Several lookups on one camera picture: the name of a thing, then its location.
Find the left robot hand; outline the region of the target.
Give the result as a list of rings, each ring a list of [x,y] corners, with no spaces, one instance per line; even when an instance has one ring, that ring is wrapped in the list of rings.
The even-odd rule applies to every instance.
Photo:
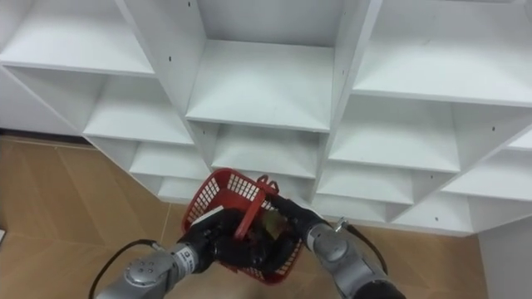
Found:
[[[244,218],[236,208],[222,208],[190,226],[177,243],[182,243],[196,256],[194,274],[205,272],[213,262],[230,267],[261,267],[267,248],[234,237]]]

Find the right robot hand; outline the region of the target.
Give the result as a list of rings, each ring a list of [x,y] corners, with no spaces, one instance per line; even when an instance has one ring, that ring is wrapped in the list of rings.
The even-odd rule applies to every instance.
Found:
[[[322,252],[316,252],[317,245],[323,245],[326,237],[333,232],[332,227],[317,213],[310,208],[285,199],[277,194],[267,194],[266,200],[275,207],[279,213],[288,219],[288,222],[297,237],[300,238],[306,248],[312,252],[321,266],[330,272],[330,263],[325,260]]]

